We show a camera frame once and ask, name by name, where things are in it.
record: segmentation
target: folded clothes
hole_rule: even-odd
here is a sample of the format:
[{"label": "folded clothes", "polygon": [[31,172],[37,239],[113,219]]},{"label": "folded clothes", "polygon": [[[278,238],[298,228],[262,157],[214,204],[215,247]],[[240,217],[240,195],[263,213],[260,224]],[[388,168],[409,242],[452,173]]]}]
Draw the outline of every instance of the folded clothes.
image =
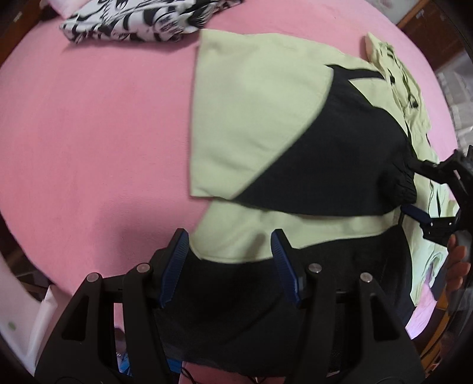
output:
[{"label": "folded clothes", "polygon": [[66,37],[79,43],[98,40],[180,40],[195,32],[212,15],[244,0],[92,0],[60,25]]}]

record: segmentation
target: black clamp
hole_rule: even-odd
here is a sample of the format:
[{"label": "black clamp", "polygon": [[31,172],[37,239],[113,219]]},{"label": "black clamp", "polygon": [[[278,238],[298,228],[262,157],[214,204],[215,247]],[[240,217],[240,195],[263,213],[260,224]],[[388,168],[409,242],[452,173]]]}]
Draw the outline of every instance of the black clamp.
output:
[{"label": "black clamp", "polygon": [[[51,333],[36,367],[41,384],[171,384],[172,378],[152,311],[173,295],[189,236],[178,229],[167,248],[155,252],[125,275],[84,279]],[[114,303],[123,303],[123,320],[133,377],[118,371]]]},{"label": "black clamp", "polygon": [[[340,292],[331,271],[310,262],[307,253],[302,257],[308,251],[292,248],[282,229],[272,233],[271,250],[286,298],[306,311],[296,364],[285,384],[424,380],[414,345],[370,273],[360,274],[354,292]],[[302,260],[309,262],[303,265]],[[337,304],[344,304],[355,331],[345,343],[343,369],[328,375]]]},{"label": "black clamp", "polygon": [[473,234],[473,147],[469,147],[467,156],[455,150],[439,164],[413,159],[409,168],[439,184],[448,184],[460,207],[455,217],[431,218],[415,206],[402,206],[404,214],[420,223],[423,237],[446,246],[449,237],[456,231],[467,230]]}]

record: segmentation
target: black cable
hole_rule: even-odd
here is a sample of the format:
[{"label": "black cable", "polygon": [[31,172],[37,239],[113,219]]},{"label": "black cable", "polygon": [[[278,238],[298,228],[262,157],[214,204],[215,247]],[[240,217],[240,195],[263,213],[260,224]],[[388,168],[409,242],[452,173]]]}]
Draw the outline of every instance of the black cable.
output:
[{"label": "black cable", "polygon": [[264,377],[263,380],[261,380],[260,382],[256,381],[254,378],[252,378],[251,376],[247,376],[248,379],[250,379],[252,381],[253,384],[261,384],[263,381],[265,381],[267,379],[267,377]]},{"label": "black cable", "polygon": [[192,382],[192,384],[201,384],[201,383],[195,381],[194,378],[192,377],[191,373],[187,369],[185,369],[184,367],[181,367],[181,373],[184,375],[184,377],[188,378]]},{"label": "black cable", "polygon": [[[184,367],[181,367],[181,373],[184,375],[185,378],[189,379],[192,382],[192,384],[201,384],[198,381],[195,381],[191,373]],[[267,377],[264,377],[263,380],[261,380],[260,382],[257,382],[251,376],[247,376],[247,378],[250,379],[253,384],[261,384],[263,381],[267,379]]]}]

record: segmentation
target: finger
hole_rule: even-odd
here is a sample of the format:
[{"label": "finger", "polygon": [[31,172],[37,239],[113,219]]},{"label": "finger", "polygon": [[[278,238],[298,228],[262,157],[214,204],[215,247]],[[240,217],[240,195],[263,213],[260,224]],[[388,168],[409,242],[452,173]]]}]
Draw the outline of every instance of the finger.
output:
[{"label": "finger", "polygon": [[470,271],[470,268],[471,264],[468,262],[458,262],[452,265],[447,272],[447,281],[466,276]]},{"label": "finger", "polygon": [[448,243],[447,243],[447,249],[448,251],[452,251],[453,248],[455,248],[455,245],[456,245],[456,236],[455,235],[451,235],[450,238],[448,239]]},{"label": "finger", "polygon": [[445,293],[449,295],[450,293],[459,290],[462,287],[462,284],[463,278],[461,277],[448,281],[445,287]]},{"label": "finger", "polygon": [[453,264],[463,260],[466,257],[466,247],[461,245],[454,248],[448,253],[447,257],[447,268],[450,268]]}]

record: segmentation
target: wooden cabinet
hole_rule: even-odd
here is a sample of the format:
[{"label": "wooden cabinet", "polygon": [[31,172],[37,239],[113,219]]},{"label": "wooden cabinet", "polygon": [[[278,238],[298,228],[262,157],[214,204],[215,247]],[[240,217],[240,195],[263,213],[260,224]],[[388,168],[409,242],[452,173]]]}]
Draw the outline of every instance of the wooden cabinet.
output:
[{"label": "wooden cabinet", "polygon": [[12,0],[0,13],[0,66],[35,26],[41,15],[39,0]]},{"label": "wooden cabinet", "polygon": [[401,21],[403,26],[399,26],[422,51],[433,70],[437,70],[464,47],[442,11],[431,1],[422,3],[425,5],[414,9],[417,12],[412,18]]}]

